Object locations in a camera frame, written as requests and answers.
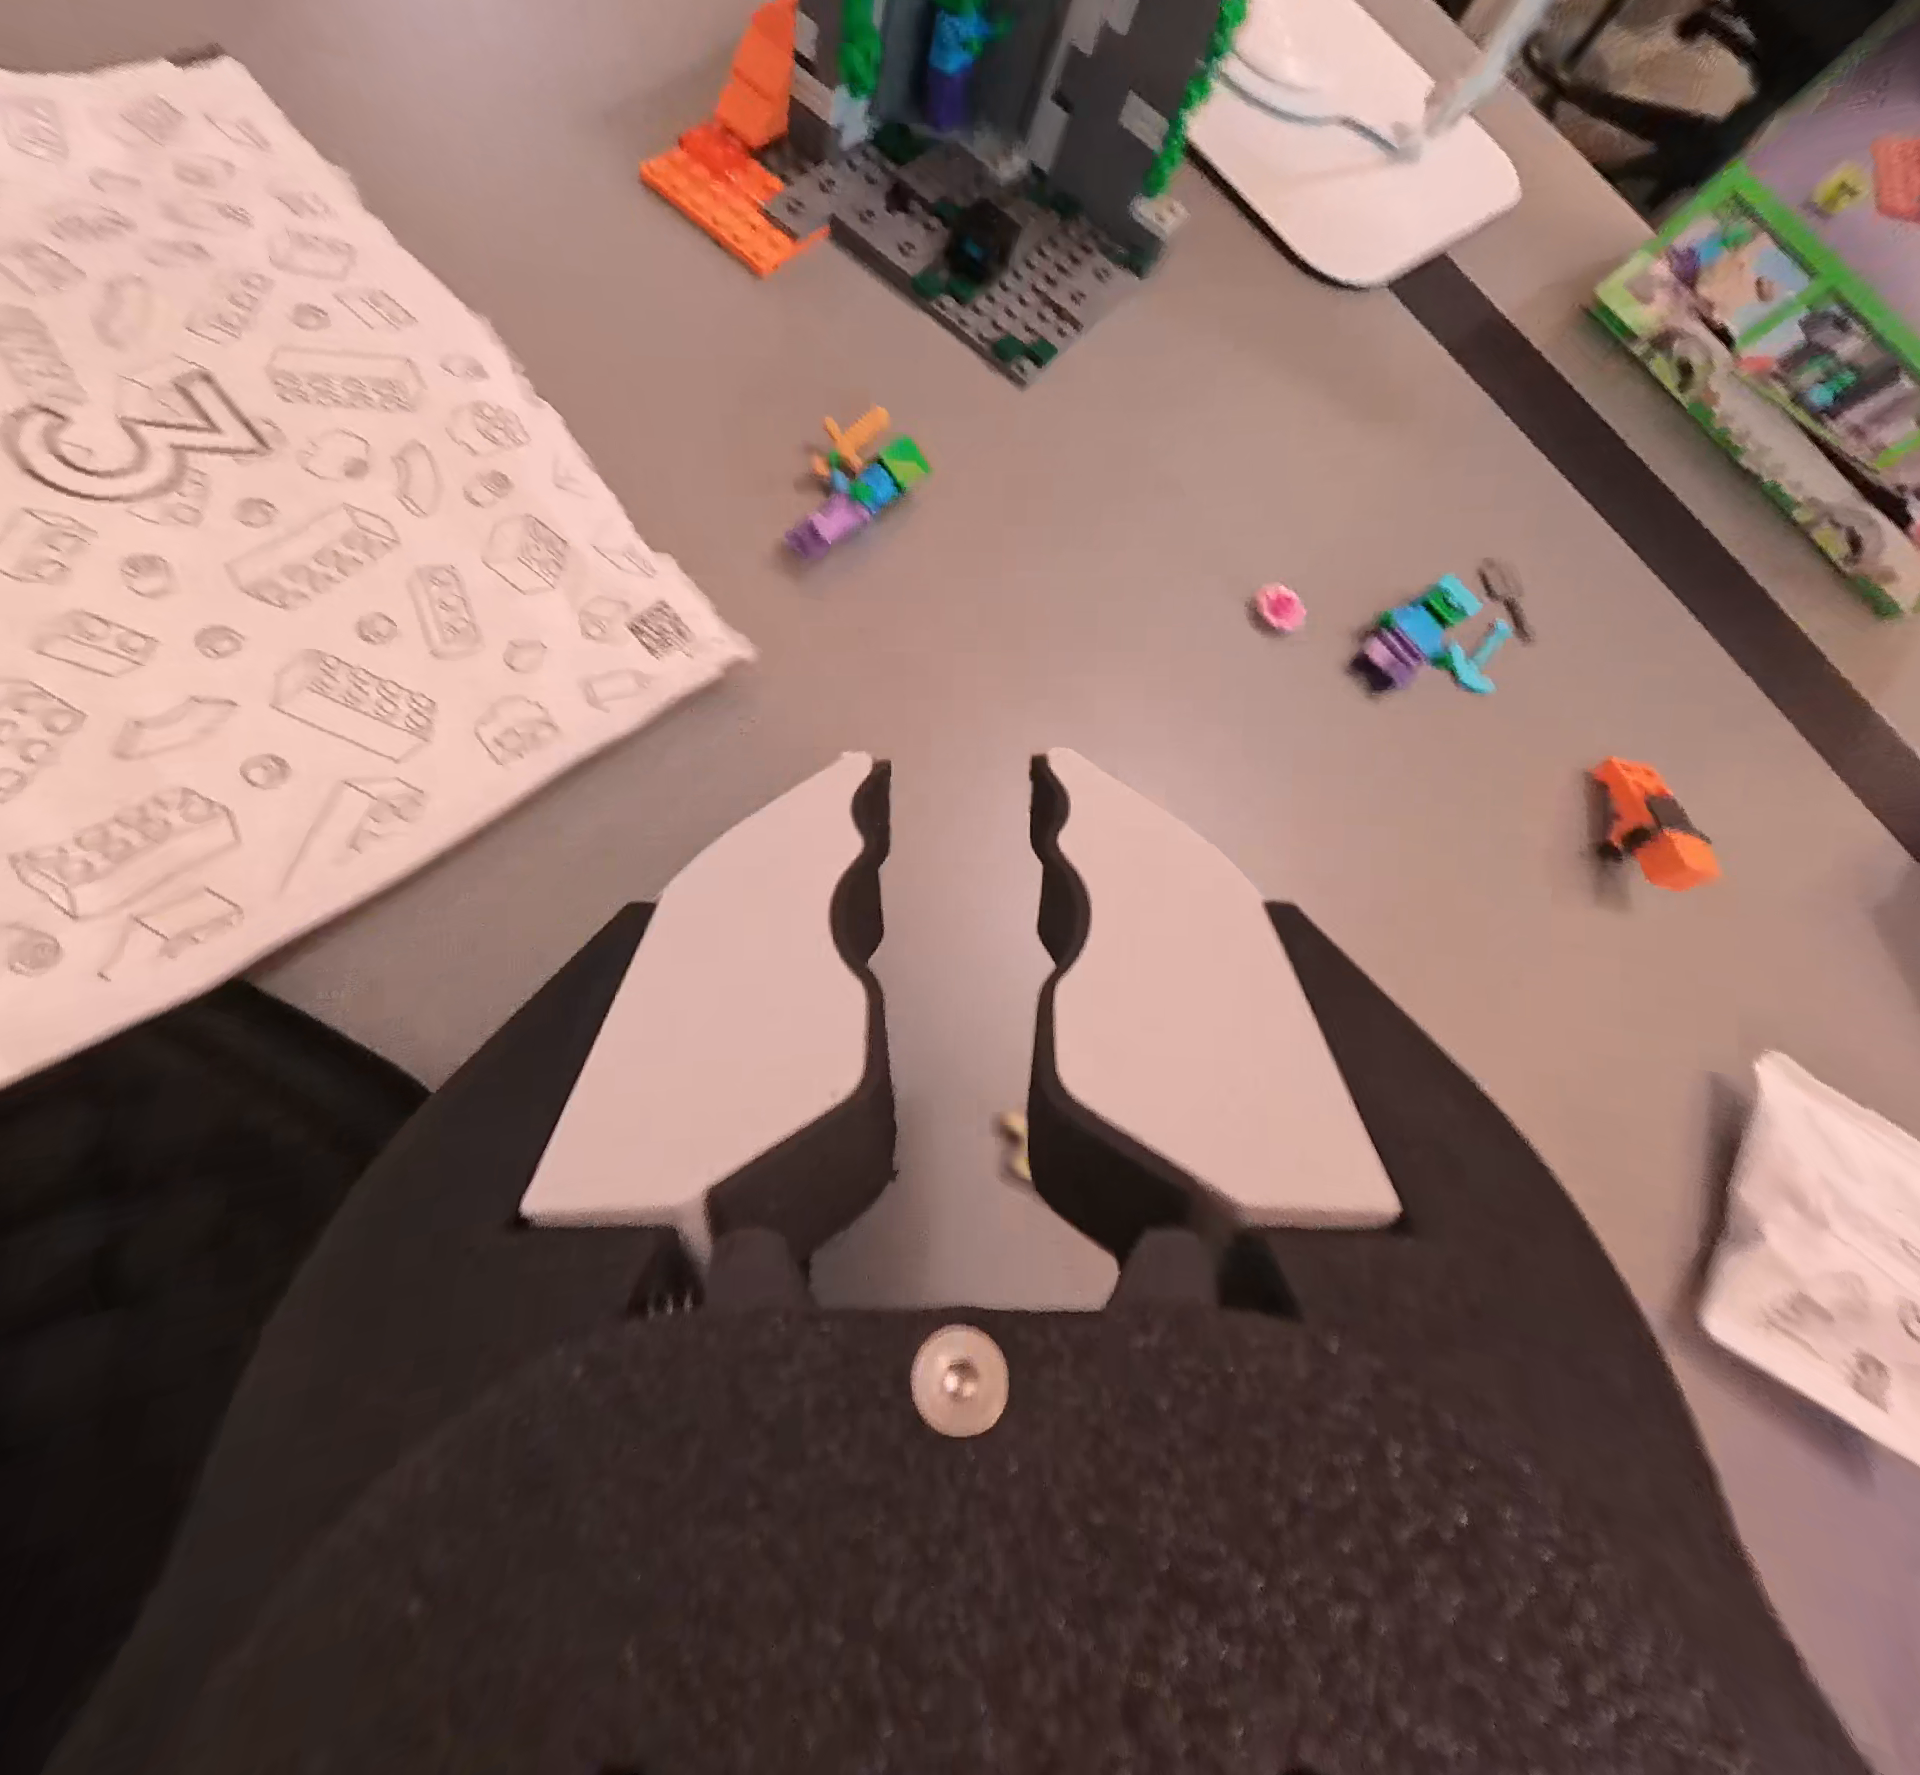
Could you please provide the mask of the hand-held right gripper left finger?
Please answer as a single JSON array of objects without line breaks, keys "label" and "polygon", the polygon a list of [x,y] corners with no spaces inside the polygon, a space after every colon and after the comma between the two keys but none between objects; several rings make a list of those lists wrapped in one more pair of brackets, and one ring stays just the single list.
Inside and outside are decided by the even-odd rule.
[{"label": "hand-held right gripper left finger", "polygon": [[658,898],[526,1186],[535,1228],[746,1228],[797,1262],[892,1186],[899,1110],[881,871],[892,765],[842,752]]}]

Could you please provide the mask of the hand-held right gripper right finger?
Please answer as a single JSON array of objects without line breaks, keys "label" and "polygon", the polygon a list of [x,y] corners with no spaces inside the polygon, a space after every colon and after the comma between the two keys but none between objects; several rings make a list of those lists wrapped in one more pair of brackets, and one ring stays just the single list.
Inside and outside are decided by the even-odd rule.
[{"label": "hand-held right gripper right finger", "polygon": [[1125,1262],[1153,1233],[1388,1233],[1404,1197],[1256,881],[1074,748],[1032,765],[1032,1186]]}]

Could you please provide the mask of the toy figure with orange sword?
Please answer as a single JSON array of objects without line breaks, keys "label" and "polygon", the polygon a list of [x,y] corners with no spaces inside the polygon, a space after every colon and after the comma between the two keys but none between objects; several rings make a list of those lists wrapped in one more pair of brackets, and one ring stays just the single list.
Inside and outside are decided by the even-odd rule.
[{"label": "toy figure with orange sword", "polygon": [[808,454],[808,472],[821,503],[783,535],[783,551],[794,562],[821,562],[873,526],[881,513],[926,485],[931,459],[874,402],[847,423],[825,422],[825,445]]}]

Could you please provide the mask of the grey desk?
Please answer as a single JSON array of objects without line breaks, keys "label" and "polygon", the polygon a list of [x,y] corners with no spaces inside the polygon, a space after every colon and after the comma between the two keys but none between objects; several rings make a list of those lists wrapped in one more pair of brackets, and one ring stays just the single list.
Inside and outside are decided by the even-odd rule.
[{"label": "grey desk", "polygon": [[[903,1167],[821,1262],[847,1301],[1091,1308],[1111,1265],[1002,1177],[1037,861],[1070,747],[1301,900],[1561,1177],[1653,1319],[1751,1557],[1881,1770],[1918,1770],[1918,1471],[1697,1327],[1711,1175],[1780,1048],[1918,1133],[1918,861],[1581,490],[1629,445],[1905,747],[1874,620],[1593,321],[1639,241],[1523,100],[1523,208],[1409,295],[1331,290],[1201,170],[1165,272],[1021,391],[835,247],[757,279],[636,180],[760,0],[4,0],[8,68],[229,48],[583,443],[757,661],[312,932],[257,983],[439,1085],[599,931],[847,748],[894,765],[881,973]],[[825,422],[885,405],[931,476],[821,562]],[[1359,636],[1442,577],[1532,645],[1397,693]],[[1265,636],[1256,586],[1306,604]],[[1653,765],[1722,881],[1603,867],[1587,768]]]}]

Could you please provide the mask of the toy figure with teal helmet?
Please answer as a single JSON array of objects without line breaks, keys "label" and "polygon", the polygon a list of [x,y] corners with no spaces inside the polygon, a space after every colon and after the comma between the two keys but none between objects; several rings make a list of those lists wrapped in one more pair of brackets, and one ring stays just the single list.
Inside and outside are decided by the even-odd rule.
[{"label": "toy figure with teal helmet", "polygon": [[1365,693],[1397,693],[1415,681],[1427,668],[1442,665],[1453,648],[1454,629],[1480,611],[1480,594],[1459,577],[1442,577],[1423,594],[1379,620],[1359,636],[1353,652],[1353,677]]}]

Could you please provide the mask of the orange and black toy figure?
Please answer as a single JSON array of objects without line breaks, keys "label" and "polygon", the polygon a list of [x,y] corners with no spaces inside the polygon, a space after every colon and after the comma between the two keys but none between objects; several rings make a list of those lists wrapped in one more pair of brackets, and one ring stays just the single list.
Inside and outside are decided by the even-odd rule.
[{"label": "orange and black toy figure", "polygon": [[1645,759],[1605,755],[1587,768],[1603,867],[1637,867],[1647,884],[1692,894],[1722,881],[1719,846],[1698,830],[1671,779]]}]

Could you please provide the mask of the black quilted cushion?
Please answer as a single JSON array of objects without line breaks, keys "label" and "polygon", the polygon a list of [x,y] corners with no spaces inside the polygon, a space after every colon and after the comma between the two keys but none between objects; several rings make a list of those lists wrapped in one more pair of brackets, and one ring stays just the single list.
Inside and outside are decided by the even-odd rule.
[{"label": "black quilted cushion", "polygon": [[249,983],[4,1085],[4,1770],[121,1650],[270,1314],[426,1097]]}]

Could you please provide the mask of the small printed white paper bag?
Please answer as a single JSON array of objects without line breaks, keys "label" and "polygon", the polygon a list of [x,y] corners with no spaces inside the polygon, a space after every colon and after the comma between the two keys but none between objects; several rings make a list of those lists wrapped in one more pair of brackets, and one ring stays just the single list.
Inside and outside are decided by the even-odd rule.
[{"label": "small printed white paper bag", "polygon": [[1698,1324],[1918,1465],[1918,1135],[1783,1052],[1751,1080]]}]

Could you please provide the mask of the large printed white paper bag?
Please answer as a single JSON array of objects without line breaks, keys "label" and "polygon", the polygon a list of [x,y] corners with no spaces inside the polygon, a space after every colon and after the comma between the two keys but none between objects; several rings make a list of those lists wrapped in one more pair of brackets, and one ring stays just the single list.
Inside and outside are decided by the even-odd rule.
[{"label": "large printed white paper bag", "polygon": [[751,661],[238,58],[4,71],[4,1085]]}]

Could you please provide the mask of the small black toy figure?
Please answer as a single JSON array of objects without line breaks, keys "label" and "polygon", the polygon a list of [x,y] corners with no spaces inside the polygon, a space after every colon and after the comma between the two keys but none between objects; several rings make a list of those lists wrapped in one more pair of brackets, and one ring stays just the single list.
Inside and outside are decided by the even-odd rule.
[{"label": "small black toy figure", "polygon": [[1021,251],[1021,232],[1023,225],[1006,204],[990,194],[967,204],[951,223],[951,241],[942,255],[945,295],[977,299],[981,288],[990,288],[1012,267]]}]

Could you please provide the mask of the white lamp stand base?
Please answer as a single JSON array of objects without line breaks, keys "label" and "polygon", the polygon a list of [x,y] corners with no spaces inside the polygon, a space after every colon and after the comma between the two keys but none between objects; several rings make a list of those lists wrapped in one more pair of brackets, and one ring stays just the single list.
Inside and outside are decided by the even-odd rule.
[{"label": "white lamp stand base", "polygon": [[1551,9],[1508,0],[1479,58],[1438,81],[1359,0],[1252,0],[1188,143],[1303,268],[1394,285],[1523,204],[1479,112]]}]

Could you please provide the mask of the green toy box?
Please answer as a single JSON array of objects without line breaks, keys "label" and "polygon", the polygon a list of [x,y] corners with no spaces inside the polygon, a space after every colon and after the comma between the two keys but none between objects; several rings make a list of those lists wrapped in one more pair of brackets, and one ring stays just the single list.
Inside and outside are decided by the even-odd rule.
[{"label": "green toy box", "polygon": [[1596,321],[1881,615],[1918,615],[1918,0],[1725,162]]}]

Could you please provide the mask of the grey toy brick building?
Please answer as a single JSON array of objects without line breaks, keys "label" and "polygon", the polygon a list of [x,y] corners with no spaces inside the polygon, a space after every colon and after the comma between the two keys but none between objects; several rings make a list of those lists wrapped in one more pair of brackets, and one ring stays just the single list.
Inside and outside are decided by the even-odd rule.
[{"label": "grey toy brick building", "polygon": [[[639,180],[743,268],[847,247],[993,373],[1033,385],[1161,267],[1175,180],[1252,0],[993,0],[973,129],[924,124],[931,0],[770,0],[732,73]],[[945,295],[951,223],[1023,232],[977,299]]]}]

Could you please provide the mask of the green zombie toy figure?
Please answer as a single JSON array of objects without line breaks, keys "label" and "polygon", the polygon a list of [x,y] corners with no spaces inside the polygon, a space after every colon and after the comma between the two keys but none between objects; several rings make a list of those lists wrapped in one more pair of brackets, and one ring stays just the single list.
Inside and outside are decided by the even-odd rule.
[{"label": "green zombie toy figure", "polygon": [[920,71],[924,124],[942,138],[973,129],[977,77],[1006,21],[993,0],[931,0]]}]

